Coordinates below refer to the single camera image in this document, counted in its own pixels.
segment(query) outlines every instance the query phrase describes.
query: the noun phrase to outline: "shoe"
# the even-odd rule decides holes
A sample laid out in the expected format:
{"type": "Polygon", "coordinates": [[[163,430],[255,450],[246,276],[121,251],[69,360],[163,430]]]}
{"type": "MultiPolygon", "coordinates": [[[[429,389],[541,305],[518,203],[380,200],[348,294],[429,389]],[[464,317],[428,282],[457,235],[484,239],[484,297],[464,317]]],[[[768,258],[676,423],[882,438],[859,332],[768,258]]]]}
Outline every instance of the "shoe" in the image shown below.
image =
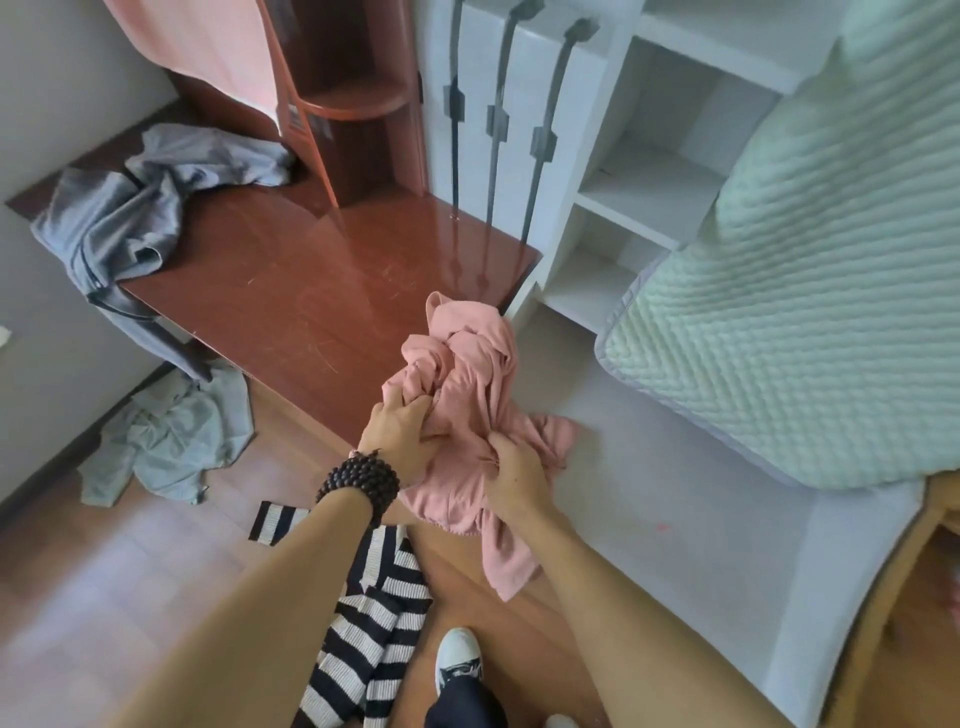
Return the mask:
{"type": "Polygon", "coordinates": [[[437,695],[449,680],[461,675],[483,680],[483,658],[473,633],[466,627],[455,627],[444,635],[437,650],[434,669],[437,695]]]}
{"type": "Polygon", "coordinates": [[[551,716],[543,723],[543,728],[580,728],[580,726],[572,717],[551,716]]]}

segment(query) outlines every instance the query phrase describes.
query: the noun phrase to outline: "wooden floor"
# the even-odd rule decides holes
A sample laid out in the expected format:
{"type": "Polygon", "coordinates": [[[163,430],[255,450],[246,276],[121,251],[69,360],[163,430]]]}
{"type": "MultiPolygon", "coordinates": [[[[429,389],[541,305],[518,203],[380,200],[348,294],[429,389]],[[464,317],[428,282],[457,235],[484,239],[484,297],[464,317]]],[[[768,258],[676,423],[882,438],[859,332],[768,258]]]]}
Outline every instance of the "wooden floor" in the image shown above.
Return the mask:
{"type": "MultiPolygon", "coordinates": [[[[257,436],[233,467],[207,474],[202,505],[172,503],[134,483],[114,508],[86,507],[71,475],[3,526],[0,725],[99,724],[265,555],[247,541],[259,502],[312,504],[346,444],[256,384],[252,402],[257,436]]],[[[411,537],[437,601],[394,726],[422,726],[435,699],[437,645],[457,625],[476,631],[512,726],[540,725],[554,712],[607,725],[542,579],[504,605],[484,580],[476,539],[425,524],[411,537]]]]}

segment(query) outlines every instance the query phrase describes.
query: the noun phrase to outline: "striped cloth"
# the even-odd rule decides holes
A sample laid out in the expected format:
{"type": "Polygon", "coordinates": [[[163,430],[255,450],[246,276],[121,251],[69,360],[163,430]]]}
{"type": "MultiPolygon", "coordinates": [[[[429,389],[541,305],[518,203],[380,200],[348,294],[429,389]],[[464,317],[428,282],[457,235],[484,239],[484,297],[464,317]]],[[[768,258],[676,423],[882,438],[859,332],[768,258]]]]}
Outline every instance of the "striped cloth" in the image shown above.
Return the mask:
{"type": "MultiPolygon", "coordinates": [[[[265,500],[250,539],[273,546],[307,513],[265,500]]],[[[333,728],[355,716],[364,728],[385,728],[432,602],[406,526],[368,531],[293,728],[333,728]]]]}

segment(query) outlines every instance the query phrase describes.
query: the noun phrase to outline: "black bead bracelet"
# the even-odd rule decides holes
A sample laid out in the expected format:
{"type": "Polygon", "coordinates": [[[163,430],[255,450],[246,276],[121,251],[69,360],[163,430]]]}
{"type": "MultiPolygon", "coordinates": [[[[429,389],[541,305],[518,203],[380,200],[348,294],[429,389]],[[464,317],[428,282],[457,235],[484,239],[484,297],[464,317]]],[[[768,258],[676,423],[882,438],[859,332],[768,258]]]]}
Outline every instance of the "black bead bracelet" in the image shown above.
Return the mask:
{"type": "Polygon", "coordinates": [[[342,464],[326,477],[317,493],[317,502],[331,491],[340,488],[356,488],[370,499],[373,506],[371,526],[377,528],[380,519],[400,492],[400,479],[394,469],[380,459],[376,449],[369,455],[354,451],[342,464]]]}

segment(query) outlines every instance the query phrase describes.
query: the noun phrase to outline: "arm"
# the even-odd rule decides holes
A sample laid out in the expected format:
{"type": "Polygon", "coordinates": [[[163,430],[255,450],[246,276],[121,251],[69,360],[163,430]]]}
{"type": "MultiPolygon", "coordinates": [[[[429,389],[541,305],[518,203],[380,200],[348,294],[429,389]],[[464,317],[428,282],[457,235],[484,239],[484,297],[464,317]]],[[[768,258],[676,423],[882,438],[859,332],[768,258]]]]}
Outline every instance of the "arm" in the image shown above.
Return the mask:
{"type": "MultiPolygon", "coordinates": [[[[430,404],[400,391],[373,408],[359,449],[380,449],[409,483],[436,452],[420,442],[430,404]]],[[[247,572],[236,589],[160,664],[111,722],[115,728],[288,728],[372,507],[359,490],[324,497],[247,572]]]]}
{"type": "Polygon", "coordinates": [[[706,640],[577,536],[529,446],[490,442],[500,473],[488,502],[542,564],[614,726],[789,728],[706,640]]]}

